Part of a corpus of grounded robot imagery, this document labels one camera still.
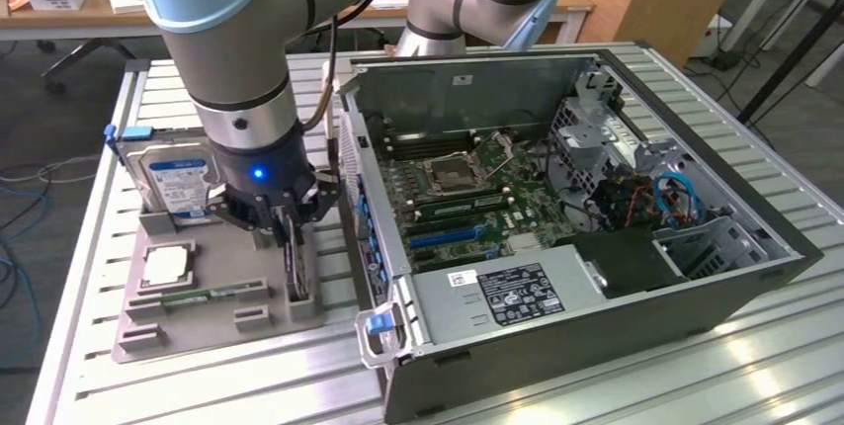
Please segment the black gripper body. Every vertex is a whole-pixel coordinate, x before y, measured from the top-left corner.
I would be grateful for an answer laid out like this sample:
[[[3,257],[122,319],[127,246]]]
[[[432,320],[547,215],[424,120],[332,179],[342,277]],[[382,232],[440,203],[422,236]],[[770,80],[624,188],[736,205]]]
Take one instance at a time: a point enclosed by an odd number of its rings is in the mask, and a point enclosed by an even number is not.
[[[300,133],[287,133],[272,144],[235,149],[212,142],[222,178],[240,192],[272,195],[292,192],[304,196],[315,183]]]

